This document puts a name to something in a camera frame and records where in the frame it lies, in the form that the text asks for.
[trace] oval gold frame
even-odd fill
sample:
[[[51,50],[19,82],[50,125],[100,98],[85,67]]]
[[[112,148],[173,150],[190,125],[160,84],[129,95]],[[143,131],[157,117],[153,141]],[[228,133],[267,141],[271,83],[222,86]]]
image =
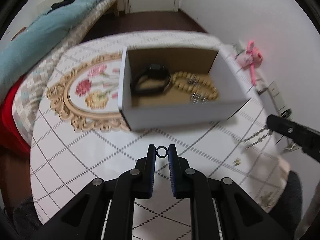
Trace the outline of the oval gold frame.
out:
[[[121,59],[121,57],[121,52],[100,55],[91,62],[83,63],[63,75],[60,81],[50,87],[46,93],[47,98],[51,100],[51,109],[59,115],[62,121],[71,120],[71,125],[75,131],[90,129],[100,129],[101,131],[129,130],[120,112],[89,113],[78,109],[69,97],[71,84],[84,71],[98,63]]]

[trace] red cloth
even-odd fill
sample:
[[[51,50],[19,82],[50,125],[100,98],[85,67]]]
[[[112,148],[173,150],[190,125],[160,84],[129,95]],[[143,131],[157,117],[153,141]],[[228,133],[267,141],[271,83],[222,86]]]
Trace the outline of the red cloth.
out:
[[[0,145],[23,158],[30,157],[30,145],[20,135],[12,117],[14,96],[22,83],[24,75],[10,88],[0,106]]]

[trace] pink plush toy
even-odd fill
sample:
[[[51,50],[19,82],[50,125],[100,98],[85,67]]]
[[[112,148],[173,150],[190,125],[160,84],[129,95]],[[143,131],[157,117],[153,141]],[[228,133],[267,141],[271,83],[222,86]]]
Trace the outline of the pink plush toy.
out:
[[[238,54],[236,61],[242,68],[250,68],[251,83],[256,86],[256,75],[254,68],[259,66],[263,57],[257,47],[254,46],[254,41],[248,42],[247,50]]]

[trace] white box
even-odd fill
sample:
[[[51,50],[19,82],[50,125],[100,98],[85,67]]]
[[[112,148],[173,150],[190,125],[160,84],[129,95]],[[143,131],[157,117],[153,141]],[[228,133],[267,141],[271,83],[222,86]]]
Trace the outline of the white box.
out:
[[[118,107],[133,131],[177,125],[226,120],[250,99],[246,88],[236,78],[239,66],[227,60],[228,52],[201,48],[124,48],[120,69]],[[190,94],[172,88],[163,95],[131,96],[131,77],[139,67],[164,64],[171,73],[187,71],[207,75],[219,91],[216,101],[193,104]]]

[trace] dark wooden floor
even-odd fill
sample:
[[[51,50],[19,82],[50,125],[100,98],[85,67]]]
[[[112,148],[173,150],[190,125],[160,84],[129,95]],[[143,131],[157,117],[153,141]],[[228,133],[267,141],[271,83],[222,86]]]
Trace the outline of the dark wooden floor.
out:
[[[114,17],[103,15],[83,41],[132,31],[184,30],[205,32],[188,15],[179,12],[144,12]],[[9,215],[12,209],[31,195],[29,159],[20,159],[0,148],[0,187]]]

